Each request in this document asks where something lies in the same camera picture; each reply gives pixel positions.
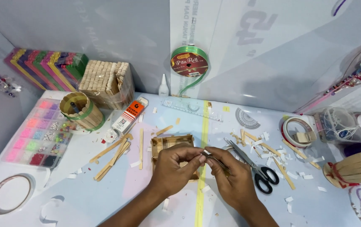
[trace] white table surface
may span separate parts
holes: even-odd
[[[45,91],[42,98],[61,99],[65,94],[67,92]],[[52,216],[54,220],[58,221],[58,227],[96,226],[117,212],[148,184],[152,169],[151,152],[147,151],[147,147],[150,139],[155,136],[151,135],[152,132],[173,125],[171,130],[161,136],[191,133],[195,138],[195,145],[200,146],[202,117],[163,107],[161,106],[162,98],[157,95],[136,93],[135,97],[139,96],[148,99],[149,105],[145,110],[143,122],[137,123],[131,131],[134,139],[130,151],[117,161],[100,182],[94,181],[93,177],[113,157],[117,148],[101,157],[99,164],[89,163],[89,160],[107,146],[100,143],[100,141],[112,122],[121,114],[121,111],[114,111],[113,115],[111,115],[112,111],[102,110],[106,114],[106,119],[110,119],[110,121],[107,121],[96,132],[72,137],[66,154],[58,167],[52,170],[46,187],[42,185],[42,182],[45,181],[45,168],[6,163],[1,161],[0,158],[0,182],[18,173],[28,173],[36,179],[36,190],[32,198],[20,210],[0,215],[0,226],[43,226],[39,220],[41,207],[56,195],[63,196],[64,202],[62,206],[49,214],[49,217]],[[268,132],[270,139],[266,143],[269,146],[278,149],[282,145],[288,154],[294,157],[294,160],[288,161],[288,171],[292,173],[305,172],[314,177],[311,180],[304,180],[301,177],[298,180],[292,179],[296,187],[295,190],[290,188],[285,179],[280,179],[280,183],[273,186],[271,195],[265,195],[256,189],[259,199],[264,203],[280,227],[290,227],[291,223],[296,227],[361,226],[361,222],[350,206],[348,190],[335,188],[326,180],[321,170],[295,158],[294,152],[282,142],[280,126],[283,122],[283,116],[298,115],[228,103],[211,103],[213,106],[212,111],[223,115],[223,122],[209,120],[208,145],[224,147],[223,137],[234,139],[230,136],[230,132],[233,130],[237,135],[240,134],[242,126],[235,119],[235,111],[239,107],[248,111],[249,115],[261,124],[257,129],[249,130],[245,128],[245,131],[256,137],[259,137],[264,131]],[[230,112],[224,112],[223,106],[228,106]],[[156,114],[152,114],[154,107],[158,109]],[[179,125],[176,125],[175,121],[178,117],[181,120]],[[313,125],[313,117],[305,115],[300,117]],[[144,162],[143,169],[139,170],[138,168],[130,168],[130,164],[139,159],[138,144],[141,127],[144,129]],[[319,154],[326,159],[319,162],[320,166],[323,166],[326,161],[336,162],[342,159],[338,149],[333,146],[329,148],[327,144],[320,142],[319,139],[314,142],[314,146]],[[248,153],[248,156],[254,162],[265,165],[267,158],[260,159],[255,152],[250,154],[249,146],[241,148]],[[67,178],[69,173],[74,173],[81,167],[83,173],[78,174],[76,179]],[[274,163],[271,167],[278,170]],[[204,194],[203,226],[230,227],[246,225],[236,211],[222,200],[215,179],[210,172],[210,168],[206,165],[205,183],[210,185],[212,190]],[[319,191],[318,186],[326,188],[328,192]],[[287,204],[284,201],[289,196],[294,198],[292,214],[287,212]],[[162,211],[162,204],[159,205],[140,226],[194,226],[196,197],[197,183],[188,183],[181,192],[170,197],[167,212]]]

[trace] scissors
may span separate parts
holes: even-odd
[[[225,166],[225,164],[223,162],[221,162],[220,160],[216,159],[212,154],[208,153],[208,151],[204,150],[201,152],[202,155],[206,156],[206,158],[211,158],[214,159],[215,161],[218,162],[218,164],[222,167],[222,169],[224,170],[224,173],[227,177],[229,177],[231,175],[231,171],[228,169],[228,167]]]
[[[256,172],[255,173],[255,184],[256,184],[256,187],[263,193],[265,194],[270,194],[273,192],[273,188],[271,187],[271,185],[269,184],[269,182],[273,185],[278,185],[279,182],[280,182],[280,178],[278,177],[278,175],[274,172],[274,170],[272,170],[271,168],[269,167],[266,167],[266,166],[263,166],[263,167],[259,167],[257,166],[249,157],[248,155],[246,155],[246,153],[241,150],[234,142],[228,140],[227,138],[224,138],[224,140],[229,144],[231,145],[236,153],[238,154],[238,156],[240,158],[242,158],[242,160],[244,160],[246,163],[248,163],[249,166],[251,166],[253,168],[253,170]],[[270,172],[275,181],[273,180],[273,178],[271,178],[268,174],[268,172]],[[259,182],[262,182],[264,183],[264,185],[267,186],[267,191],[265,191],[263,188],[261,188]]]

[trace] glue box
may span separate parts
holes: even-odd
[[[147,105],[148,100],[143,97],[134,100],[113,123],[112,128],[117,131],[119,135],[123,135],[140,116]]]

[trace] white glue bottle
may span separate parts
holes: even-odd
[[[158,95],[159,95],[160,97],[167,97],[167,96],[169,96],[169,89],[168,89],[168,85],[166,85],[166,77],[165,77],[165,74],[162,75],[162,82],[161,82],[161,85],[159,85]]]

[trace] popsicle stick vase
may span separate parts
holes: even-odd
[[[337,163],[326,163],[323,166],[323,174],[338,188],[361,184],[361,153],[346,157]]]
[[[80,111],[77,113],[72,106],[71,102],[74,102]],[[72,92],[63,97],[60,101],[60,111],[68,119],[75,121],[83,129],[87,131],[95,131],[100,129],[104,122],[105,116],[94,105],[94,103],[82,92]]]

